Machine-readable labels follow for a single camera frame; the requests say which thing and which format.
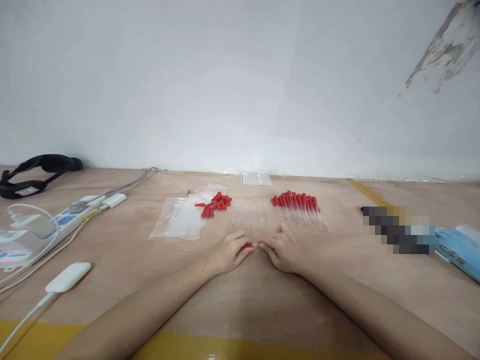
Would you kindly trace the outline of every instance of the hand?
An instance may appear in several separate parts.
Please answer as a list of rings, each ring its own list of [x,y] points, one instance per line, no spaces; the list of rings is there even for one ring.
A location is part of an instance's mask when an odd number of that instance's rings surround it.
[[[273,266],[278,270],[298,273],[307,255],[300,249],[285,224],[280,224],[277,231],[278,234],[259,240],[258,247],[268,254]]]
[[[228,273],[240,265],[248,254],[254,251],[253,247],[241,249],[249,242],[243,230],[228,235],[208,256],[207,262],[212,267],[213,273],[215,275]]]

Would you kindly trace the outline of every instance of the socket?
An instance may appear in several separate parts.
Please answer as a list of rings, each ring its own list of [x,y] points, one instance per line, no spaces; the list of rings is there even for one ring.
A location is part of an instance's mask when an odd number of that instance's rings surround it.
[[[82,197],[80,201],[90,200],[96,197],[97,197],[96,195],[88,195],[88,196]],[[88,207],[82,212],[72,214],[70,213],[70,208],[66,208],[65,210],[60,212],[57,216],[55,216],[55,220],[58,222],[58,225],[60,226],[60,233],[58,234],[56,240],[50,246],[48,246],[48,250],[45,251],[45,254],[50,249],[55,247],[59,242],[65,239],[72,231],[78,228],[80,224],[84,222],[88,213],[102,206],[102,202],[105,199],[106,199],[105,196],[101,196],[98,199],[88,203]],[[52,238],[55,236],[56,233],[57,233],[57,229],[55,229],[50,234],[48,234],[47,236],[41,239],[45,244],[45,246],[47,246],[52,241]],[[0,252],[0,269],[4,269],[4,271],[9,272],[14,270],[15,268],[19,268],[28,264],[28,262],[31,259],[36,257],[42,250],[45,249],[45,246],[42,246],[38,251],[35,251],[35,252],[20,253],[21,256],[18,255],[19,254],[18,252],[13,252],[12,250]]]

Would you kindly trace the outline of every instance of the finger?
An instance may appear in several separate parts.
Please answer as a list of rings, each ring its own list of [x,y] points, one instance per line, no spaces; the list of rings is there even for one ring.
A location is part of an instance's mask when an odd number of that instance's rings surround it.
[[[266,252],[272,264],[276,266],[279,261],[279,257],[277,256],[277,253],[275,252],[275,250],[273,250],[270,246],[264,243],[258,244],[258,247],[262,249],[264,252]]]
[[[278,240],[274,237],[264,237],[258,240],[258,244],[265,244],[275,250],[278,246]]]
[[[234,244],[236,244],[236,246],[238,247],[238,249],[240,249],[243,245],[247,244],[247,243],[250,243],[250,239],[248,236],[242,236],[242,237],[239,237],[235,240],[232,241]]]
[[[235,266],[240,265],[240,263],[250,254],[253,253],[253,247],[245,247],[238,252],[235,258]]]
[[[278,227],[276,228],[276,231],[279,232],[279,233],[288,233],[289,229],[287,228],[287,225],[285,225],[282,222],[280,225],[278,225]]]
[[[233,234],[228,235],[226,237],[226,239],[227,240],[235,240],[235,239],[241,238],[244,235],[245,235],[245,231],[244,230],[239,230],[237,232],[234,232]]]

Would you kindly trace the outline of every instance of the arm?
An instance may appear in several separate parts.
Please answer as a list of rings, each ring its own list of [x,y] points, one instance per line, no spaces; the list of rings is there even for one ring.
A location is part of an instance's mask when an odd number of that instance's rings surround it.
[[[253,248],[243,231],[212,253],[126,297],[85,327],[55,360],[126,359],[147,341],[182,304],[214,276],[236,268]]]
[[[474,359],[468,352],[379,292],[323,266],[302,251],[285,225],[259,247],[273,265],[319,288],[394,359]]]

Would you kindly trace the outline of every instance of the cable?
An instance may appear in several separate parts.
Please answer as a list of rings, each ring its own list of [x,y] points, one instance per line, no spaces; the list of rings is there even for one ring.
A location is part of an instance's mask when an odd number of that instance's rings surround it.
[[[141,174],[133,181],[129,182],[128,184],[125,184],[125,185],[121,185],[121,186],[117,186],[117,187],[114,187],[114,188],[111,188],[110,190],[107,190],[105,191],[104,193],[94,197],[93,199],[90,199],[90,200],[86,200],[86,203],[91,203],[92,201],[94,200],[97,200],[98,198],[102,197],[102,196],[105,196],[105,195],[108,195],[108,194],[111,194],[111,193],[116,193],[116,192],[119,192],[120,190],[123,190],[125,188],[128,188],[128,187],[131,187],[132,185],[135,185],[136,183],[140,182],[141,180],[143,180],[149,173],[150,171],[152,170],[158,170],[156,167],[151,167],[149,169],[142,169],[141,170]]]
[[[17,331],[22,327],[23,324],[33,315],[35,312],[40,309],[44,304],[47,303],[48,300],[53,298],[57,293],[56,292],[49,292],[45,297],[40,300],[35,307],[23,318],[22,321],[16,326],[16,328],[11,332],[10,336],[6,338],[5,342],[3,345],[0,347],[0,354],[4,352],[5,348],[9,344],[10,340],[14,337],[14,335],[17,333]]]
[[[48,263],[52,258],[54,258],[58,253],[60,253],[63,249],[65,249],[68,245],[70,245],[74,240],[75,238],[77,237],[77,234],[80,232],[80,230],[85,226],[85,224],[91,220],[92,218],[94,218],[95,216],[99,215],[101,212],[103,212],[104,210],[108,209],[108,206],[104,205],[100,208],[98,208],[97,210],[94,210],[92,211],[93,215],[90,216],[90,218],[88,218],[88,220],[85,220],[84,222],[82,222],[75,230],[75,232],[73,233],[72,237],[70,240],[68,240],[65,244],[63,244],[61,247],[59,247],[57,250],[55,250],[54,252],[52,252],[48,257],[46,257],[41,263],[39,263],[32,271],[30,271],[27,275],[25,275],[24,277],[22,277],[20,280],[14,282],[13,284],[10,284],[8,285],[7,287],[4,287],[3,289],[0,290],[0,295],[3,294],[4,292],[6,292],[7,290],[17,286],[18,284],[20,284],[21,282],[25,281],[26,279],[28,279],[30,276],[32,276],[38,269],[40,269],[43,265],[45,265],[46,263]]]
[[[56,232],[55,232],[55,235],[53,236],[53,238],[50,240],[50,242],[48,243],[47,246],[45,246],[45,248],[40,251],[37,256],[35,256],[32,260],[30,260],[29,262],[27,262],[24,266],[22,266],[20,269],[18,269],[17,271],[15,271],[13,274],[11,274],[10,276],[7,276],[6,278],[4,278],[3,280],[0,280],[0,284],[1,283],[4,283],[6,282],[7,280],[13,278],[15,275],[17,275],[18,273],[21,273],[27,266],[33,264],[35,261],[37,261],[37,259],[41,258],[48,250],[50,250],[50,246],[55,242],[55,240],[57,240],[57,238],[59,237],[59,234],[60,234],[60,225],[57,221],[57,219],[55,219],[52,215],[50,215],[50,213],[44,209],[42,209],[41,207],[38,207],[38,206],[34,206],[34,205],[29,205],[29,204],[13,204],[13,205],[10,205],[7,209],[8,213],[10,215],[13,215],[13,212],[12,212],[12,208],[14,207],[26,207],[26,208],[32,208],[32,209],[35,209],[35,210],[38,210],[42,213],[44,213],[45,215],[47,215],[51,220],[53,220],[53,223],[55,224],[55,228],[56,228]]]

